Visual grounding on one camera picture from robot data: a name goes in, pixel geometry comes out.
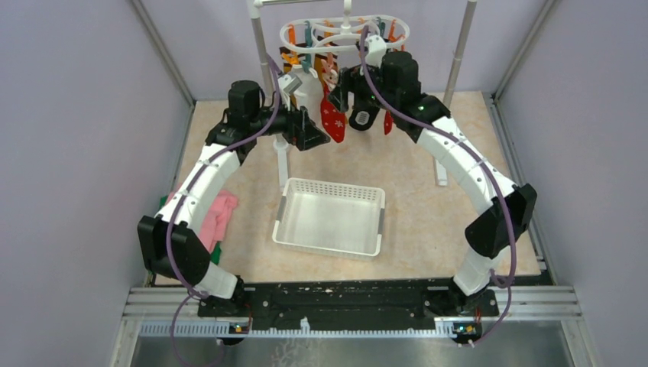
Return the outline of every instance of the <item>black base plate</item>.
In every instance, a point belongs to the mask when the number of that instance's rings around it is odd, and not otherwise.
[[[432,330],[437,315],[431,311],[434,304],[427,307],[425,301],[447,293],[443,283],[419,279],[246,284],[245,308],[236,315],[201,304],[198,316],[248,317],[251,312],[256,330],[298,330],[304,317],[311,330]],[[480,297],[483,317],[498,315],[497,305],[491,306],[491,300],[493,291]]]

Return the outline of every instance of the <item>pink towel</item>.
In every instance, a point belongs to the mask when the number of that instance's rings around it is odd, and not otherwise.
[[[221,190],[209,207],[205,220],[202,221],[198,238],[209,253],[214,251],[216,243],[225,238],[227,223],[238,205],[238,198],[227,190]]]

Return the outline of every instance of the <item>metal frame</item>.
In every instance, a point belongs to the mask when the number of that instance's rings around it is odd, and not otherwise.
[[[507,292],[495,287],[497,302],[506,302]],[[513,305],[504,322],[561,321],[565,337],[576,367],[594,365],[591,363],[588,342],[582,337],[583,318],[578,299],[569,286],[513,287]],[[140,335],[166,336],[177,305],[186,296],[181,287],[138,287],[132,288],[124,308],[119,334],[112,355],[111,367],[125,367],[131,364],[135,344]],[[177,337],[250,337],[250,338],[432,338],[452,336],[452,323],[471,322],[472,317],[435,317],[435,330],[395,330],[389,332],[319,332],[303,324],[301,330],[265,330],[250,335],[230,334],[230,323],[244,323],[245,318],[205,320],[197,316],[198,301],[190,301],[182,310],[176,325]],[[496,317],[484,317],[483,321],[494,321]]]
[[[504,73],[504,77],[500,81],[500,84],[497,86],[497,90],[493,95],[493,100],[499,103],[504,96],[504,93],[507,90],[507,87],[511,81],[511,78],[517,73],[520,69],[520,66],[523,64],[524,60],[527,58],[527,55],[533,48],[533,45],[538,39],[539,33],[546,24],[549,16],[553,14],[553,11],[556,9],[556,6],[560,3],[560,0],[545,0],[543,7],[540,9],[540,13],[536,17],[536,20],[533,22],[531,29],[527,33],[524,41],[520,45],[517,53],[514,58],[511,60],[507,71]]]
[[[144,27],[144,32],[148,36],[151,46],[155,49],[155,52],[160,57],[164,68],[169,73],[169,77],[173,80],[173,83],[176,85],[176,88],[182,93],[183,98],[190,106],[194,107],[196,105],[196,99],[193,98],[189,87],[187,86],[180,69],[176,65],[176,62],[171,57],[171,53],[167,48],[167,45],[164,44],[164,40],[160,36],[160,32],[157,31],[151,16],[148,14],[146,7],[141,0],[128,0],[134,10],[134,13],[137,15],[138,20],[141,22],[142,27]]]

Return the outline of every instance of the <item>white basket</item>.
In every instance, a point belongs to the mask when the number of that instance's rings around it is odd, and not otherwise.
[[[290,178],[272,239],[284,248],[371,260],[381,251],[384,190]]]

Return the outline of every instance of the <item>purple wall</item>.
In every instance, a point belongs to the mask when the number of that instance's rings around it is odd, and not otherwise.
[[[232,81],[261,81],[246,1],[144,0],[195,98],[222,99]],[[262,8],[266,44],[275,60],[279,60],[279,30],[284,24],[296,19],[342,16],[342,3],[335,0]],[[477,4],[457,90],[497,88],[543,3],[497,0]],[[408,23],[412,35],[407,49],[424,70],[424,89],[443,91],[465,6],[466,0],[355,0],[353,15],[387,14]],[[348,65],[357,62],[359,59],[350,55]]]
[[[604,365],[645,365],[648,2],[562,2],[504,97],[559,278]]]
[[[0,4],[0,365],[107,365],[188,107],[125,1]]]

